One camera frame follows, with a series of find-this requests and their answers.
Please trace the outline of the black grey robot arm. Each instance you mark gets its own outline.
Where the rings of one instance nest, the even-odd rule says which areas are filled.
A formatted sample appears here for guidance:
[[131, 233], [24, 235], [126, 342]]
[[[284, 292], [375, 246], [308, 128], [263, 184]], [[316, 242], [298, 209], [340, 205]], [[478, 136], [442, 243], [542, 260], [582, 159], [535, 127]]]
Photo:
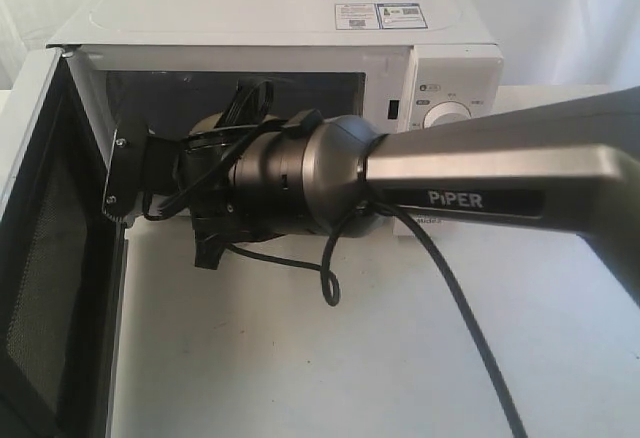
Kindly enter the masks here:
[[219, 128], [237, 141], [202, 171], [178, 165], [160, 218], [227, 200], [239, 240], [337, 238], [359, 213], [571, 232], [639, 295], [637, 88], [388, 135], [313, 110]]

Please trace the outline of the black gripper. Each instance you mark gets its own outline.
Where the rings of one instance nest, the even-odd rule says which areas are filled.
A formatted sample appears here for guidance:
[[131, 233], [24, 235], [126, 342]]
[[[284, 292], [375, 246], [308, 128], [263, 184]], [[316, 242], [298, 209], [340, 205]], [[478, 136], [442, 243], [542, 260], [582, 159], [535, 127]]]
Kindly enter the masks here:
[[229, 172], [240, 158], [239, 144], [238, 126], [210, 126], [190, 134], [179, 142], [170, 172], [177, 189], [156, 207], [152, 202], [157, 194], [144, 192], [144, 217], [149, 221], [189, 212], [198, 268], [217, 269], [228, 245], [240, 236], [229, 180]]

